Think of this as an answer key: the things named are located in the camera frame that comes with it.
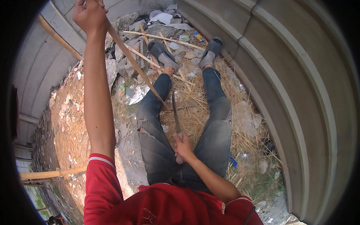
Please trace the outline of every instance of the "gray sock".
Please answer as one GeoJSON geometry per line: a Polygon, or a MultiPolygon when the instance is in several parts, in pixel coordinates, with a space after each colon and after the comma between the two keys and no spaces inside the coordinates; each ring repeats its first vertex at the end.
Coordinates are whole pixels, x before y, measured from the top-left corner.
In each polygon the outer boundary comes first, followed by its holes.
{"type": "Polygon", "coordinates": [[[201,69],[204,69],[204,66],[206,66],[207,64],[211,64],[213,66],[215,57],[216,57],[215,53],[213,53],[212,51],[208,51],[206,56],[199,63],[199,67],[201,69]]]}
{"type": "Polygon", "coordinates": [[[165,55],[165,53],[160,53],[158,56],[158,59],[160,62],[162,62],[164,64],[164,68],[167,66],[172,67],[175,71],[177,71],[179,69],[179,65],[172,61],[167,55],[165,55]]]}

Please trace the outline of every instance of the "gray distressed jeans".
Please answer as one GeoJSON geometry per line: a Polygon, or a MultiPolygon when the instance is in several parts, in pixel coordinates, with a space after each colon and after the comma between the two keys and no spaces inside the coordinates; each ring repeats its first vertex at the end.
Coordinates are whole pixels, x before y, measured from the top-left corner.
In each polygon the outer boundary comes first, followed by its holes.
{"type": "MultiPolygon", "coordinates": [[[[217,70],[212,67],[205,68],[203,79],[210,117],[194,149],[194,154],[212,171],[225,177],[230,159],[231,103],[221,88],[220,73],[217,70]]],[[[154,83],[155,90],[164,101],[169,95],[171,85],[170,77],[164,73],[154,83]]],[[[149,185],[169,183],[211,193],[189,164],[176,163],[174,150],[160,124],[161,108],[162,103],[150,90],[140,102],[136,112],[141,154],[149,185]],[[139,132],[140,129],[144,129],[145,133],[139,132]]]]}

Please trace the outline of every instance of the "concrete pipe wall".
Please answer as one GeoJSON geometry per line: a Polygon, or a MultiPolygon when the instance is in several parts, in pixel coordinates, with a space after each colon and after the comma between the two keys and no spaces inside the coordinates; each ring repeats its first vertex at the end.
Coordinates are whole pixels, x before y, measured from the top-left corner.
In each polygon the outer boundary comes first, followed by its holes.
{"type": "Polygon", "coordinates": [[[179,0],[178,11],[224,39],[283,162],[289,212],[325,223],[359,146],[357,71],[331,16],[308,0],[179,0]]]}
{"type": "MultiPolygon", "coordinates": [[[[222,55],[266,119],[283,165],[288,210],[324,224],[349,181],[359,146],[359,81],[346,41],[330,14],[310,0],[179,0],[178,11],[222,55]]],[[[110,21],[166,8],[172,0],[104,0],[110,21]]],[[[86,35],[72,21],[73,0],[53,0],[46,21],[83,55],[86,35]]],[[[40,118],[52,86],[77,59],[35,22],[16,63],[19,109],[40,118]]],[[[32,141],[21,122],[17,142],[32,141]]]]}

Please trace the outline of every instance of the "ankle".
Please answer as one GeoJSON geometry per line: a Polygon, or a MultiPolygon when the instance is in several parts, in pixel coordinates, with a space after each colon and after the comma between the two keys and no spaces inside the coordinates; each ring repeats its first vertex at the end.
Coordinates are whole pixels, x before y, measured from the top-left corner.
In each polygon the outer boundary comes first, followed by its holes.
{"type": "Polygon", "coordinates": [[[168,74],[169,76],[172,76],[172,74],[175,72],[174,68],[172,68],[171,66],[166,66],[164,68],[163,73],[168,74]]]}

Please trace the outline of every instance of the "raised arm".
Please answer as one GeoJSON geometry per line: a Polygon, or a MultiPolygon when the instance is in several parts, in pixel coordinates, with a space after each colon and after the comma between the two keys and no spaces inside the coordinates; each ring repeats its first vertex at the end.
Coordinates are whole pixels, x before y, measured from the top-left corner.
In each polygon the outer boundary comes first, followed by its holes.
{"type": "Polygon", "coordinates": [[[195,170],[211,193],[213,193],[220,201],[227,204],[228,202],[241,197],[241,194],[235,185],[214,173],[195,156],[190,138],[186,133],[183,133],[183,139],[177,134],[174,135],[174,138],[176,140],[175,155],[179,154],[195,170]]]}
{"type": "Polygon", "coordinates": [[[74,22],[86,33],[84,58],[84,113],[91,153],[114,159],[114,118],[105,67],[107,10],[103,0],[78,0],[74,22]]]}

